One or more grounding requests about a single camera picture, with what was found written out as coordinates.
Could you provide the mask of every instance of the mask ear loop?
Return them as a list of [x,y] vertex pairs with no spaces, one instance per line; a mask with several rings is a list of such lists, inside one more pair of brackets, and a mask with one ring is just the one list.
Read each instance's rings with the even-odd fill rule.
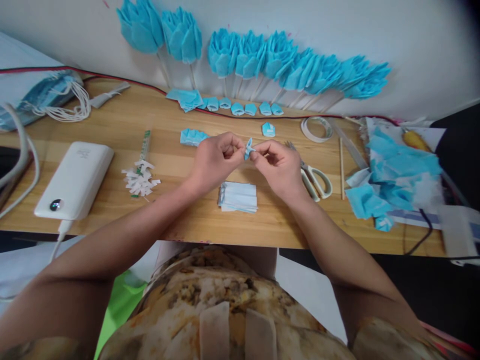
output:
[[89,93],[76,81],[69,82],[65,91],[63,92],[57,90],[51,91],[57,93],[58,95],[66,95],[72,91],[80,101],[80,105],[75,106],[72,110],[53,106],[46,106],[43,109],[34,108],[32,112],[35,115],[48,115],[51,118],[63,123],[76,123],[88,118],[92,112]]

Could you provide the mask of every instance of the wooden desk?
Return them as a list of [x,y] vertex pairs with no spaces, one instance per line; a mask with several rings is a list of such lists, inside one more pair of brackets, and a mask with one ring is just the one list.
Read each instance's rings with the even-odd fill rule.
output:
[[[113,80],[94,79],[87,83],[86,88],[93,97],[110,91],[114,83]],[[287,116],[309,114],[304,111],[285,110]],[[0,230],[57,232],[60,223],[58,220],[35,217],[33,210],[59,162],[74,141],[105,144],[115,151],[90,214],[87,218],[75,222],[70,231],[71,234],[79,235],[89,234],[146,204],[146,200],[142,198],[130,198],[121,170],[132,167],[138,160],[143,134],[149,123],[152,124],[149,161],[156,166],[153,178],[162,181],[153,189],[153,194],[148,196],[153,200],[176,187],[189,173],[196,148],[180,144],[181,130],[198,129],[211,136],[231,131],[244,141],[252,137],[253,143],[257,144],[267,139],[261,131],[264,122],[265,120],[230,119],[196,111],[184,113],[176,102],[136,85],[111,99],[101,109],[92,109],[90,117],[84,121],[63,123],[49,117],[37,120],[27,126],[26,130],[37,147],[41,161],[39,183],[22,203],[0,220]],[[329,141],[316,144],[304,137],[300,130],[300,120],[272,116],[269,122],[276,127],[277,141],[292,141],[307,164],[328,175],[333,184],[333,195],[322,200],[321,206],[337,225],[369,252],[404,254],[424,236],[426,228],[396,224],[390,232],[385,233],[375,230],[372,219],[355,218],[349,201],[340,198],[339,141],[336,134]],[[356,125],[342,120],[339,122],[357,147],[362,149]],[[18,146],[17,133],[0,134],[0,145]],[[345,174],[349,175],[357,167],[347,151],[344,157]],[[32,165],[10,197],[9,203],[27,188],[33,176]],[[307,247],[289,209],[273,194],[264,177],[250,161],[241,165],[227,180],[257,186],[256,214],[222,212],[217,206],[219,191],[216,189],[181,215],[161,235],[161,239],[282,248]],[[445,256],[440,232],[434,230],[415,254]]]

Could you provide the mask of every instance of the green fabric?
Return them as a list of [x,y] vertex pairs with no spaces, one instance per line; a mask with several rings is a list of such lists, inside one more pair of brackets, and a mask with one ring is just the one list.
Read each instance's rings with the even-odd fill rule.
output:
[[100,351],[107,340],[121,325],[125,324],[142,299],[147,283],[139,280],[130,270],[125,271],[113,282],[110,301],[106,308],[105,318],[101,326],[94,360],[97,360]]

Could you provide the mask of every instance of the roll of tape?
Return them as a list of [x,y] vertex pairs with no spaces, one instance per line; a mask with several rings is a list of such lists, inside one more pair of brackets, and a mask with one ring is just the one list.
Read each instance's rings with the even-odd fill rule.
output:
[[[309,127],[308,127],[308,122],[309,121],[319,122],[325,128],[325,132],[326,132],[325,137],[317,137],[317,136],[313,135],[310,132]],[[307,117],[307,118],[305,118],[301,121],[300,126],[301,126],[301,132],[303,133],[303,135],[305,135],[307,139],[313,141],[314,143],[319,143],[319,144],[324,143],[328,139],[330,139],[332,137],[332,135],[334,134],[332,126],[329,124],[329,122],[327,120],[325,120],[323,117],[320,117],[320,116]]]

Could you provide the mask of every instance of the scissors handle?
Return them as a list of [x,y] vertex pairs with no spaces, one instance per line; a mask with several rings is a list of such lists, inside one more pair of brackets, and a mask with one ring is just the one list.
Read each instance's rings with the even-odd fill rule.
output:
[[[315,187],[316,191],[320,195],[321,199],[326,199],[330,195],[332,195],[333,187],[327,175],[325,175],[323,172],[321,172],[317,168],[311,167],[310,165],[306,167],[306,172],[308,177],[311,178],[310,181],[313,183],[313,186]],[[325,182],[325,190],[322,188],[322,186],[320,185],[315,175],[318,175]]]
[[308,193],[310,194],[310,197],[318,203],[320,201],[319,196],[317,195],[317,192],[315,191],[314,186],[312,185],[312,182],[310,181],[310,178],[307,176],[307,173],[305,172],[304,169],[300,169],[301,172],[301,179],[303,180],[303,184],[305,185],[306,189],[308,190]]

